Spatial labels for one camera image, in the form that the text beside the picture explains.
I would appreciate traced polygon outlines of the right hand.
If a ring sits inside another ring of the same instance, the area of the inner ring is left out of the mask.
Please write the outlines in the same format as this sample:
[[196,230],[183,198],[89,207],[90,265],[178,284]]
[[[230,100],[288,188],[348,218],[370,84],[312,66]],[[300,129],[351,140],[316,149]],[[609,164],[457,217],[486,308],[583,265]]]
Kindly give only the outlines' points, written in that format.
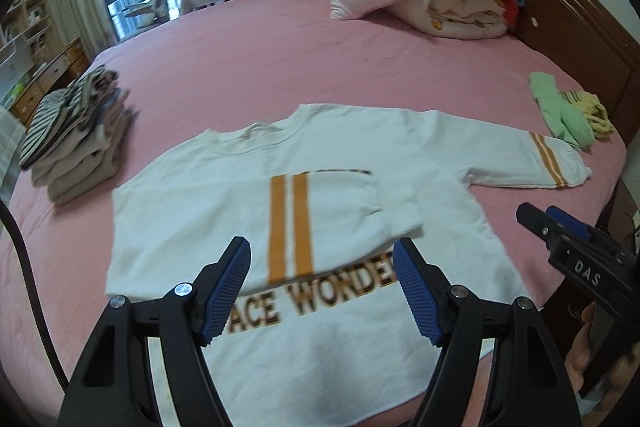
[[[565,358],[565,369],[572,384],[574,392],[582,387],[584,383],[584,373],[591,359],[591,348],[589,343],[590,326],[593,321],[595,303],[582,311],[582,328],[575,337],[570,351]],[[606,415],[613,410],[618,400],[634,377],[639,367],[639,343],[635,343],[631,350],[620,357],[608,372],[608,381],[605,384],[604,392],[600,401],[582,419],[593,426],[599,425],[606,418]]]

